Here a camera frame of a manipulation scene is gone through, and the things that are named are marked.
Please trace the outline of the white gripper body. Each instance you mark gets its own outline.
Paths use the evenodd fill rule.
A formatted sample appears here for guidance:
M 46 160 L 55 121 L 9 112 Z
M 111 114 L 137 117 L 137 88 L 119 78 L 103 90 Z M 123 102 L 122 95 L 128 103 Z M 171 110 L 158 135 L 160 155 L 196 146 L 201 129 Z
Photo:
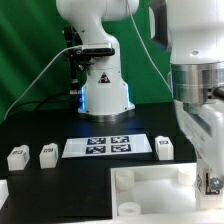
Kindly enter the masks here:
M 224 179 L 224 103 L 203 104 L 198 114 L 185 111 L 180 101 L 174 105 L 181 131 L 216 176 Z

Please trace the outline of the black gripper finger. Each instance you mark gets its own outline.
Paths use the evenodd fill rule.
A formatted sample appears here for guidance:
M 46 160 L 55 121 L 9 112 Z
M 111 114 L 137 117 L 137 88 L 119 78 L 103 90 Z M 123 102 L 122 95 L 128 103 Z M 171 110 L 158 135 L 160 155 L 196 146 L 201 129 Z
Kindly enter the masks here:
M 212 190 L 221 190 L 224 188 L 224 181 L 220 178 L 213 177 L 209 180 L 209 186 Z

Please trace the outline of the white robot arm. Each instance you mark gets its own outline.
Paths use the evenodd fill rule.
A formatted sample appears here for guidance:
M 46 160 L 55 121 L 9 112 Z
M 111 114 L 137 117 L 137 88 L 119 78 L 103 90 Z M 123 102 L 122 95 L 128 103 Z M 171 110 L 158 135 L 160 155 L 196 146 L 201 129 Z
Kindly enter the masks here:
M 139 0 L 56 0 L 78 32 L 87 59 L 79 112 L 114 118 L 134 108 L 121 77 L 120 46 L 104 21 L 134 14 Z M 170 88 L 179 127 L 207 168 L 212 190 L 224 188 L 224 0 L 151 0 L 150 34 L 171 52 Z

